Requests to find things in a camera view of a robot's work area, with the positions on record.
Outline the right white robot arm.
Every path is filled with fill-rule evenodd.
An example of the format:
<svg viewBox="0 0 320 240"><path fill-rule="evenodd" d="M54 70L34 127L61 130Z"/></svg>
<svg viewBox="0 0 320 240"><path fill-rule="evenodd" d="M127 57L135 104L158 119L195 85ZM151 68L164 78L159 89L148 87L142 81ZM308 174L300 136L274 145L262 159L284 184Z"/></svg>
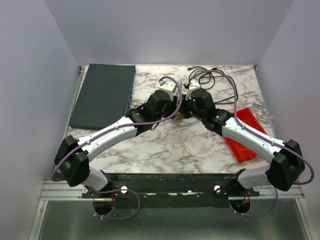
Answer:
<svg viewBox="0 0 320 240"><path fill-rule="evenodd" d="M296 141L284 142L268 136L241 122L233 113L216 108L211 94L202 88L184 94L179 110L184 118L198 119L207 130L240 143L268 163L268 166L238 171L232 180L235 187L271 185L288 191L306 168Z"/></svg>

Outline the grey cable spool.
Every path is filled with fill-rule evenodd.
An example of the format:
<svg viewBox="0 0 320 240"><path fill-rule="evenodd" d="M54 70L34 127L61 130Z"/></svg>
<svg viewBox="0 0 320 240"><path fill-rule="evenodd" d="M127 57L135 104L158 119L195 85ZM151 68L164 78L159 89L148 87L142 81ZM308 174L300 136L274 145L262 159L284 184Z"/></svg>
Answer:
<svg viewBox="0 0 320 240"><path fill-rule="evenodd" d="M180 115L180 108L181 108L181 104L180 101L183 101L183 91L184 91L184 81L183 80L180 80L178 82L178 87L177 87L177 90L176 90L176 93L175 93L175 96L176 96L176 110L175 110L175 113L174 115L172 116L172 119L177 119L179 118L179 115Z"/></svg>

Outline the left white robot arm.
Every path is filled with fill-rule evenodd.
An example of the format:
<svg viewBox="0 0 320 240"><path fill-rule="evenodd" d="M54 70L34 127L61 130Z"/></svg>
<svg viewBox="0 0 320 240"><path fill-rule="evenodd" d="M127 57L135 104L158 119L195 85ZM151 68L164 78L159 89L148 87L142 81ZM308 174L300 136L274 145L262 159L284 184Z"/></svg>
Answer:
<svg viewBox="0 0 320 240"><path fill-rule="evenodd" d="M184 94L174 95L169 90L156 90L147 102L127 112L114 124L96 133L75 139L65 137L54 159L51 175L57 181L57 174L70 187L84 185L94 191L107 191L110 181L101 170L90 166L99 154L118 143L151 131L160 123L175 116L181 107Z"/></svg>

